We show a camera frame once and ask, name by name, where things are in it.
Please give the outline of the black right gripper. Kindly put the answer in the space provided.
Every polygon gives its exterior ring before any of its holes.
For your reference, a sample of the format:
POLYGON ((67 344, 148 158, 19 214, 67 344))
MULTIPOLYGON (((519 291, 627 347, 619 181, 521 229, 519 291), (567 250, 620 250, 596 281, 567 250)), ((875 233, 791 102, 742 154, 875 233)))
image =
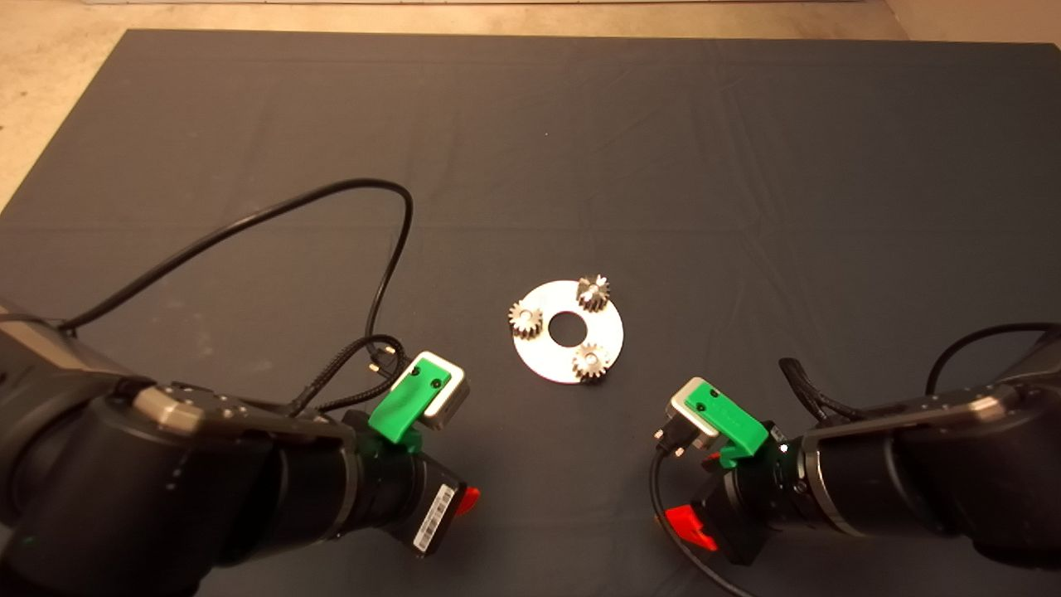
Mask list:
POLYGON ((797 451, 775 423, 751 457, 723 466, 721 451, 708 454, 701 468, 708 478, 692 506, 668 507, 664 517, 686 544, 719 552, 730 564, 754 563, 768 540, 781 531, 807 529, 801 510, 804 496, 796 490, 797 451))

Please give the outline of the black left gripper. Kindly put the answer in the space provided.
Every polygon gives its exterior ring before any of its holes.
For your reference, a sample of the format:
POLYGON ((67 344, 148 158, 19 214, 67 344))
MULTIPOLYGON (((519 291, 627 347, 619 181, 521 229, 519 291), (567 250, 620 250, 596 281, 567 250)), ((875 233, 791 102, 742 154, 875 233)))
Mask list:
POLYGON ((352 462, 356 466, 344 533, 373 529, 417 558, 434 555, 454 517, 477 505, 480 488, 422 451, 390 442, 369 426, 367 412, 349 410, 344 423, 355 431, 352 462))

